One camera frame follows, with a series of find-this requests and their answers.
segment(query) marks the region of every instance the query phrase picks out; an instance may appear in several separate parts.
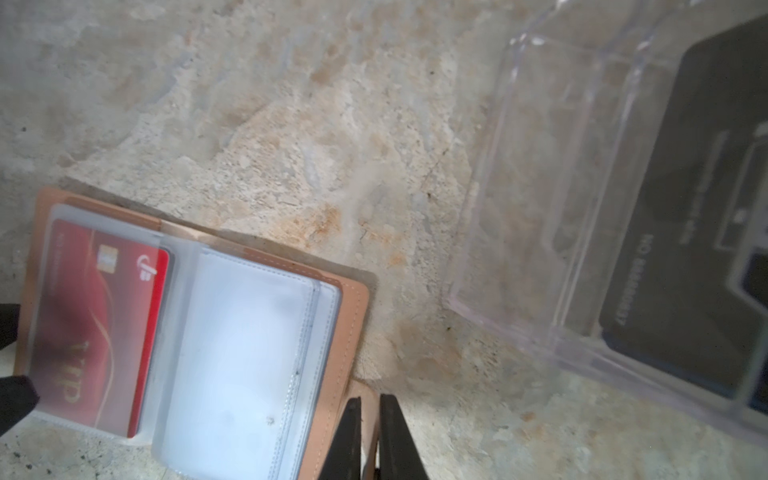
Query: card chip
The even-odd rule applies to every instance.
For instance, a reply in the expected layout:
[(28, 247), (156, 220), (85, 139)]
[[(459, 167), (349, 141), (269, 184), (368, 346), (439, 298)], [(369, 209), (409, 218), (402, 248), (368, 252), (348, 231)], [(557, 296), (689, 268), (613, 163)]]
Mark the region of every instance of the card chip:
[(96, 268), (104, 273), (114, 273), (118, 266), (118, 249), (109, 245), (99, 245)]

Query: card logo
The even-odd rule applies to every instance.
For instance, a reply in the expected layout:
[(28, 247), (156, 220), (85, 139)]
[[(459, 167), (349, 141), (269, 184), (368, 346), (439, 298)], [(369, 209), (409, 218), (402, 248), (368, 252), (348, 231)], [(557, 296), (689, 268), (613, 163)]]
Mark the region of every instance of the card logo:
[(148, 282), (157, 275), (157, 270), (152, 268), (149, 264), (149, 256), (142, 255), (136, 260), (136, 267), (139, 270), (139, 280), (142, 282)]

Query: wallet stitching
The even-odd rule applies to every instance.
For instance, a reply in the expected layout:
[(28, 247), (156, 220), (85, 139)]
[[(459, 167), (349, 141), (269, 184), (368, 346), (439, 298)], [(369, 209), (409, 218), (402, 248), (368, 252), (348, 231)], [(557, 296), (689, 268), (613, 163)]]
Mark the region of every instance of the wallet stitching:
[[(329, 286), (321, 286), (321, 288), (328, 289), (330, 287)], [(331, 330), (331, 321), (330, 320), (331, 320), (331, 317), (333, 317), (334, 311), (338, 315), (338, 307), (339, 307), (339, 301), (338, 301), (338, 299), (336, 299), (336, 308), (331, 308), (329, 310), (328, 316), (326, 317), (326, 331), (323, 333), (323, 343), (326, 344), (326, 355), (325, 355), (326, 361), (325, 362), (318, 362), (317, 367), (315, 367), (315, 375), (314, 375), (314, 377), (312, 379), (312, 384), (315, 384), (317, 382), (317, 378), (319, 377), (319, 374), (320, 374), (320, 367), (322, 367), (323, 365), (325, 365), (328, 362), (328, 355), (330, 354), (330, 350), (331, 350), (331, 345), (328, 342), (329, 334), (330, 334), (330, 330)], [(314, 402), (315, 404), (317, 403), (317, 397), (319, 397), (319, 396), (320, 396), (320, 389), (317, 389), (317, 394), (315, 395), (315, 402)], [(301, 425), (301, 431), (303, 432), (302, 436), (306, 436), (309, 433), (309, 430), (307, 429), (307, 426), (308, 426), (308, 424), (310, 422), (310, 419), (312, 417), (314, 417), (314, 414), (308, 415), (307, 417), (304, 418), (303, 425)], [(303, 459), (303, 455), (301, 455), (301, 457), (297, 456), (296, 459), (293, 461), (293, 467), (291, 468), (291, 478), (295, 478), (295, 477), (298, 476), (298, 474), (299, 474), (299, 467), (301, 465), (301, 460), (302, 459)]]
[[(239, 259), (237, 257), (232, 257), (231, 255), (227, 255), (225, 253), (217, 252), (216, 250), (208, 250), (206, 253), (209, 254), (209, 255), (214, 255), (216, 257), (225, 259), (227, 261), (239, 263), (239, 264), (241, 264), (243, 266), (247, 266), (249, 268), (253, 268), (253, 269), (256, 269), (256, 270), (262, 270), (263, 272), (272, 273), (272, 274), (275, 274), (275, 275), (284, 276), (284, 277), (290, 278), (292, 280), (300, 280), (305, 285), (306, 284), (310, 284), (311, 285), (311, 283), (312, 283), (312, 280), (305, 280), (305, 279), (300, 278), (300, 277), (297, 278), (295, 275), (288, 275), (288, 274), (283, 273), (283, 272), (275, 272), (273, 270), (270, 270), (270, 269), (264, 268), (263, 266), (260, 266), (258, 263), (248, 262), (248, 261)], [(312, 300), (312, 296), (313, 296), (312, 294), (309, 295), (310, 299), (309, 299), (309, 301), (306, 301), (306, 305), (304, 306), (304, 314), (303, 314), (303, 322), (302, 322), (302, 324), (303, 324), (302, 325), (302, 335), (299, 338), (299, 346), (302, 343), (303, 337), (307, 333), (306, 324), (307, 324), (307, 320), (309, 319), (310, 305), (312, 304), (312, 301), (311, 301)], [(296, 352), (294, 354), (294, 357), (293, 357), (293, 363), (294, 364), (296, 363), (296, 358), (299, 356), (299, 350), (300, 349), (297, 348)], [(285, 403), (283, 404), (283, 413), (281, 415), (281, 420), (280, 420), (280, 430), (282, 431), (282, 433), (280, 433), (280, 436), (278, 437), (278, 442), (277, 442), (278, 445), (276, 446), (276, 451), (273, 453), (273, 458), (272, 458), (272, 462), (271, 462), (271, 465), (270, 465), (270, 472), (268, 474), (268, 478), (272, 478), (272, 476), (273, 476), (273, 470), (274, 470), (274, 467), (275, 467), (275, 464), (276, 464), (276, 461), (277, 461), (277, 449), (280, 449), (280, 445), (283, 443), (283, 437), (286, 434), (286, 432), (285, 432), (286, 415), (287, 415), (287, 412), (288, 412), (288, 404), (289, 404), (290, 399), (292, 397), (291, 393), (294, 390), (294, 385), (296, 383), (296, 379), (297, 379), (297, 377), (292, 375), (290, 384), (288, 385), (288, 391), (286, 392)]]
[[(269, 258), (269, 257), (261, 257), (260, 261), (263, 261), (264, 263), (271, 263), (274, 266), (281, 266), (282, 268), (285, 268), (287, 270), (291, 270), (291, 271), (296, 272), (296, 273), (305, 273), (305, 274), (311, 276), (312, 278), (316, 278), (317, 276), (319, 276), (316, 271), (312, 271), (310, 269), (301, 268), (300, 266), (296, 266), (296, 265), (293, 265), (291, 263), (287, 263), (286, 261), (282, 261), (282, 260), (278, 260), (278, 259), (272, 259), (272, 258)], [(344, 346), (344, 357), (342, 358), (342, 368), (339, 369), (339, 375), (336, 377), (336, 392), (333, 394), (333, 397), (331, 397), (332, 401), (335, 401), (338, 398), (338, 391), (339, 391), (338, 387), (339, 387), (339, 384), (341, 383), (342, 372), (345, 370), (344, 366), (347, 364), (347, 357), (349, 356), (349, 344), (352, 342), (352, 336), (353, 336), (353, 333), (355, 331), (355, 325), (357, 324), (358, 315), (360, 313), (360, 300), (362, 298), (362, 296), (360, 295), (360, 292), (357, 290), (357, 287), (355, 287), (353, 284), (347, 283), (344, 280), (339, 280), (339, 282), (342, 285), (349, 287), (355, 293), (355, 296), (357, 297), (357, 301), (355, 302), (355, 312), (354, 312), (354, 314), (352, 316), (352, 323), (349, 325), (349, 335), (346, 338), (346, 345)], [(320, 439), (321, 444), (325, 443), (326, 439), (328, 438), (328, 430), (329, 430), (329, 427), (330, 427), (330, 424), (331, 424), (331, 415), (332, 414), (333, 414), (332, 412), (329, 412), (328, 416), (326, 418), (325, 429), (323, 430), (323, 436)], [(317, 460), (315, 461), (315, 468), (314, 468), (313, 473), (312, 473), (312, 478), (317, 478), (317, 469), (319, 468), (320, 459), (322, 458), (322, 456), (323, 456), (323, 449), (320, 449), (317, 452)]]
[(301, 347), (304, 345), (304, 348), (299, 348), (296, 351), (296, 355), (293, 358), (293, 368), (294, 370), (291, 371), (291, 381), (288, 385), (288, 392), (286, 393), (286, 401), (285, 406), (283, 407), (283, 415), (282, 419), (280, 420), (280, 437), (278, 437), (279, 441), (277, 445), (275, 445), (275, 452), (272, 457), (272, 463), (270, 465), (270, 472), (267, 476), (267, 478), (275, 478), (280, 473), (280, 466), (278, 465), (277, 457), (279, 455), (280, 460), (282, 461), (283, 455), (285, 455), (285, 440), (290, 432), (290, 421), (288, 420), (288, 411), (289, 411), (289, 404), (293, 406), (291, 409), (292, 411), (296, 408), (296, 397), (299, 393), (299, 385), (301, 384), (301, 375), (294, 374), (293, 372), (297, 371), (299, 367), (296, 367), (296, 362), (300, 356), (300, 352), (304, 351), (303, 355), (303, 361), (301, 362), (301, 370), (304, 368), (304, 362), (306, 361), (306, 349), (309, 348), (309, 345), (307, 343), (309, 342), (309, 336), (310, 336), (310, 306), (314, 305), (315, 308), (317, 308), (317, 303), (315, 302), (315, 295), (316, 291), (313, 290), (312, 294), (310, 295), (310, 301), (307, 303), (306, 308), (304, 309), (304, 321), (302, 323), (301, 327), (301, 334), (299, 337), (299, 346)]

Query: tan leather wallet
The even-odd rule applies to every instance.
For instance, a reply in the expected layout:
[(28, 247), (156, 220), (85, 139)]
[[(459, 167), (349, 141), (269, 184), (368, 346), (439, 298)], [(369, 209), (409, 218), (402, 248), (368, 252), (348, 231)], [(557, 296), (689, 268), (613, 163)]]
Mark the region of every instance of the tan leather wallet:
[[(276, 257), (254, 248), (244, 247), (193, 228), (67, 191), (46, 187), (40, 191), (35, 207), (35, 225), (22, 293), (22, 311), (18, 328), (18, 347), (15, 361), (15, 374), (17, 375), (26, 374), (30, 364), (32, 352), (28, 340), (31, 335), (33, 316), (36, 314), (35, 307), (40, 295), (41, 287), (38, 285), (38, 276), (41, 274), (41, 262), (45, 261), (43, 257), (44, 248), (46, 248), (46, 231), (50, 225), (49, 216), (51, 210), (57, 205), (68, 205), (130, 225), (164, 233), (171, 237), (192, 240), (205, 244), (217, 252), (319, 280), (339, 289), (341, 296), (338, 316), (298, 474), (300, 480), (315, 480), (329, 449), (339, 412), (346, 402), (349, 377), (369, 301), (369, 292), (366, 286), (355, 280)], [(362, 384), (355, 384), (355, 387), (350, 391), (357, 392), (357, 395), (375, 398), (370, 390)], [(371, 425), (364, 432), (364, 435), (373, 435), (373, 430)]]

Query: dirt speck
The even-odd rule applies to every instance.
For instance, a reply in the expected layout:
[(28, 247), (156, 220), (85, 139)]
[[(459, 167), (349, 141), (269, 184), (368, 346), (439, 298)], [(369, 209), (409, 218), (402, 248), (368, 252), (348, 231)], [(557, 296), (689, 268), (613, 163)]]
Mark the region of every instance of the dirt speck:
[(226, 205), (230, 215), (235, 218), (247, 217), (253, 212), (250, 205), (238, 198), (227, 202)]
[(120, 82), (120, 84), (106, 96), (106, 100), (111, 104), (121, 106), (128, 111), (141, 101), (143, 94), (144, 72), (139, 67), (133, 67)]
[(58, 164), (59, 167), (67, 168), (74, 165), (74, 159), (70, 157), (69, 154), (62, 154), (58, 156), (56, 163)]
[(369, 240), (372, 242), (378, 242), (385, 246), (393, 245), (394, 243), (397, 243), (400, 240), (402, 240), (402, 234), (400, 233), (390, 233), (390, 232), (381, 231), (381, 230), (376, 231), (365, 222), (363, 222), (361, 226), (366, 230), (368, 230), (368, 233), (366, 233), (366, 236), (365, 236), (366, 240)]
[(525, 429), (516, 429), (515, 436), (520, 438), (523, 443), (529, 443), (531, 441), (531, 436), (528, 434), (528, 432), (525, 431)]
[(394, 23), (400, 16), (400, 5), (396, 3), (386, 3), (374, 8), (371, 13), (371, 20), (375, 30), (379, 30), (382, 25)]
[(261, 58), (269, 58), (272, 55), (272, 46), (265, 41), (260, 42), (256, 46), (256, 50)]
[(324, 204), (321, 208), (287, 218), (272, 229), (275, 241), (302, 248), (324, 243), (339, 232), (341, 211), (331, 204)]
[(221, 17), (231, 17), (235, 11), (235, 8), (241, 6), (243, 2), (244, 0), (232, 0), (232, 2), (228, 2), (221, 8), (215, 8), (214, 13)]
[(381, 135), (376, 133), (371, 134), (369, 142), (379, 150), (379, 153), (382, 156), (386, 156), (389, 153), (389, 145), (387, 145), (386, 141)]
[(388, 266), (401, 266), (406, 264), (406, 256), (403, 255), (401, 252), (397, 252), (393, 254), (389, 261), (387, 261)]
[(420, 379), (443, 382), (454, 375), (450, 365), (442, 365), (434, 359), (420, 359), (411, 374)]
[(453, 18), (458, 22), (471, 24), (478, 15), (480, 15), (480, 8), (468, 2), (460, 2), (453, 9)]
[(263, 144), (272, 147), (274, 150), (277, 150), (280, 148), (280, 137), (277, 135), (267, 135), (263, 139)]
[(339, 55), (326, 59), (320, 67), (310, 75), (310, 80), (318, 85), (328, 85), (333, 81), (336, 74), (338, 74), (346, 65), (346, 56)]

